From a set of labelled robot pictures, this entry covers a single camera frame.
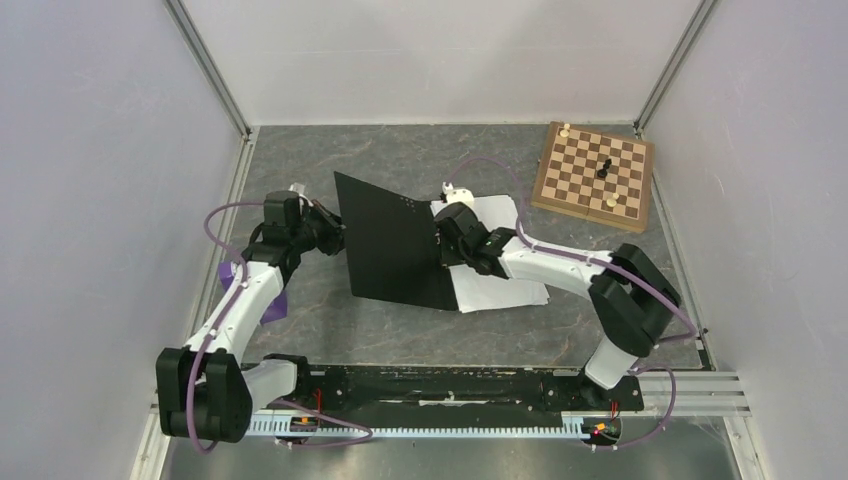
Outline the black blue file folder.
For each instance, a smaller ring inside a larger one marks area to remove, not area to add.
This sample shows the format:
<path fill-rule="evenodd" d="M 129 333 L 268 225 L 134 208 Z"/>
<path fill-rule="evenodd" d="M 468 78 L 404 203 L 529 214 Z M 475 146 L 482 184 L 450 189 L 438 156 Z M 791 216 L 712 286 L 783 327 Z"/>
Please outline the black blue file folder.
<path fill-rule="evenodd" d="M 352 295 L 457 311 L 430 204 L 341 172 L 334 179 Z"/>

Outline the purple stapler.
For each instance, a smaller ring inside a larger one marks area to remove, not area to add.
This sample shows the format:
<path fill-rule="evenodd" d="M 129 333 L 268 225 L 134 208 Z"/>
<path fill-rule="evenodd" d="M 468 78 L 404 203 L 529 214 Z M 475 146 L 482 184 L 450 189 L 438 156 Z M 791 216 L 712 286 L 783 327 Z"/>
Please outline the purple stapler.
<path fill-rule="evenodd" d="M 224 291 L 227 291 L 237 275 L 238 265 L 235 262 L 223 261 L 218 264 L 218 279 Z M 261 317 L 259 324 L 267 325 L 284 319 L 288 314 L 288 294 L 283 289 L 269 304 Z"/>

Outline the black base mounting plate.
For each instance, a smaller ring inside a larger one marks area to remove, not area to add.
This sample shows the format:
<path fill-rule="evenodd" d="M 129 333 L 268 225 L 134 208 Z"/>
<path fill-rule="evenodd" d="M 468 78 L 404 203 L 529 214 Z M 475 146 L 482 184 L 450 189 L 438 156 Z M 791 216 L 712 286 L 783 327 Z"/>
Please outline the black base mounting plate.
<path fill-rule="evenodd" d="M 645 407 L 633 376 L 604 390 L 573 369 L 471 366 L 314 365 L 271 406 L 288 402 L 372 429 L 554 427 Z"/>

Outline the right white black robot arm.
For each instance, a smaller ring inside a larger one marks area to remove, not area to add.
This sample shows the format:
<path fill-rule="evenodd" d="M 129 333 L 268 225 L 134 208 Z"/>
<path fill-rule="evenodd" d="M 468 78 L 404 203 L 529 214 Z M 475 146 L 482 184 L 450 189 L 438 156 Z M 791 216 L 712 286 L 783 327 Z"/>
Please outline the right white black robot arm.
<path fill-rule="evenodd" d="M 480 276 L 530 281 L 588 299 L 601 323 L 600 344 L 581 369 L 580 400 L 602 408 L 620 380 L 658 347 L 680 296 L 637 246 L 613 251 L 566 248 L 527 236 L 520 226 L 489 229 L 473 209 L 451 203 L 435 216 L 442 257 Z"/>

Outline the wooden chessboard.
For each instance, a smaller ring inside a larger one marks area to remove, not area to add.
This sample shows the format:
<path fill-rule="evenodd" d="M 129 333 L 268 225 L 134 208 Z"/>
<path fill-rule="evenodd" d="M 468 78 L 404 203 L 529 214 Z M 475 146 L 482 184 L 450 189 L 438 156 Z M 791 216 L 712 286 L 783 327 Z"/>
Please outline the wooden chessboard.
<path fill-rule="evenodd" d="M 634 233 L 649 220 L 655 147 L 635 138 L 571 125 L 567 138 L 559 135 L 564 122 L 549 124 L 546 143 L 530 203 Z M 596 176 L 606 159 L 612 166 L 605 179 Z M 610 209 L 605 200 L 619 194 Z"/>

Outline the black chess piece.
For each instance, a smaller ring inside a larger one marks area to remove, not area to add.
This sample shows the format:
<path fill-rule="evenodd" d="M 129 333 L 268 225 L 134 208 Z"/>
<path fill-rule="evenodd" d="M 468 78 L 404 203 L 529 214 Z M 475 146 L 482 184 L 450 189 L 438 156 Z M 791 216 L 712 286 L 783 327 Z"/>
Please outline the black chess piece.
<path fill-rule="evenodd" d="M 609 174 L 611 166 L 612 166 L 612 160 L 606 159 L 603 162 L 603 165 L 597 170 L 596 176 L 598 178 L 605 179 Z"/>

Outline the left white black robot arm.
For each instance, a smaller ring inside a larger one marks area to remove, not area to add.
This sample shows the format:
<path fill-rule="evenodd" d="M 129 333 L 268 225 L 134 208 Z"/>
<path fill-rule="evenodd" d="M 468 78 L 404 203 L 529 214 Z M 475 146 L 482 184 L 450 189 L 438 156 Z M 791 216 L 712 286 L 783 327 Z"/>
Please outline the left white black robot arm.
<path fill-rule="evenodd" d="M 227 255 L 219 266 L 229 276 L 224 294 L 183 346 L 163 349 L 155 362 L 162 433 L 190 440 L 201 453 L 240 441 L 253 414 L 274 400 L 301 408 L 314 393 L 303 356 L 269 354 L 248 370 L 242 360 L 254 331 L 279 315 L 302 255 L 340 253 L 344 225 L 297 185 L 267 194 L 258 206 L 263 217 L 244 248 L 209 236 Z"/>

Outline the white paper sheet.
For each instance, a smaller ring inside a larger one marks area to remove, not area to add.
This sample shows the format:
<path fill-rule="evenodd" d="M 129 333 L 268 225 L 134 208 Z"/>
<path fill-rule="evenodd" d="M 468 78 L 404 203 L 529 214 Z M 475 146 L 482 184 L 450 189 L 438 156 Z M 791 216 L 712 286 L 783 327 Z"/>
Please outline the white paper sheet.
<path fill-rule="evenodd" d="M 477 197 L 474 211 L 488 230 L 514 227 L 518 211 L 508 195 Z M 544 284 L 530 280 L 507 280 L 482 276 L 471 267 L 449 258 L 447 270 L 453 283 L 461 313 L 498 310 L 522 306 L 546 305 L 549 294 Z"/>

